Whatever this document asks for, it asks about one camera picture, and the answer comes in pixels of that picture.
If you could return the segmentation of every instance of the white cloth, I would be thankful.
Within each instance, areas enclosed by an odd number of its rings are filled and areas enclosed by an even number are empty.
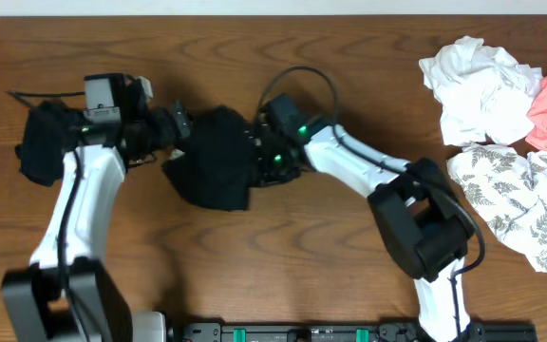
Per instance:
[[[497,239],[547,272],[547,152],[524,159],[510,147],[473,144],[446,166]]]
[[[436,57],[419,61],[424,84],[443,104],[444,144],[513,143],[529,133],[531,102],[541,91],[541,68],[519,65],[503,47],[463,37]]]

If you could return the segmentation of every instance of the wooden table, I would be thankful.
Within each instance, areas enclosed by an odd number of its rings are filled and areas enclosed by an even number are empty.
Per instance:
[[[0,281],[27,265],[60,186],[18,173],[13,146],[27,111],[5,90],[76,91],[85,75],[120,71],[149,78],[157,105],[226,104],[251,118],[277,71],[312,65],[337,81],[342,122],[354,136],[443,165],[458,149],[443,147],[441,106],[417,62],[464,35],[547,74],[547,17],[0,18]],[[310,75],[282,88],[307,109],[330,105]],[[464,278],[468,311],[532,320],[547,341],[547,275],[484,233],[487,258]],[[473,259],[475,240],[470,248]],[[181,321],[351,322],[419,312],[412,279],[385,251],[367,203],[318,174],[253,190],[250,211],[226,213],[183,202],[157,165],[132,170],[113,210],[107,268],[132,309]],[[11,340],[0,298],[0,341]]]

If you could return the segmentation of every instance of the white fabric with leaf pattern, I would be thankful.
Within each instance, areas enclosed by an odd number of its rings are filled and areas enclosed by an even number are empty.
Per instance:
[[[497,239],[547,272],[547,152],[524,159],[511,147],[473,144],[446,166]]]

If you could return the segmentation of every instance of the green connector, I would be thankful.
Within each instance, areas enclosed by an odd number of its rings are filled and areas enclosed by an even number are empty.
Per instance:
[[[356,330],[356,342],[368,342],[368,330],[357,329]]]
[[[234,329],[234,342],[246,342],[246,331],[244,329]]]

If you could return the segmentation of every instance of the black cloth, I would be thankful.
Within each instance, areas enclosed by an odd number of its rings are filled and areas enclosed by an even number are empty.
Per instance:
[[[196,116],[191,135],[177,143],[184,155],[162,166],[185,200],[208,209],[248,209],[256,166],[247,127],[225,106]]]
[[[69,130],[81,125],[81,113],[60,102],[44,101],[28,112],[25,135],[15,152],[20,172],[40,185],[51,186],[63,176],[63,156],[74,147],[77,134]]]

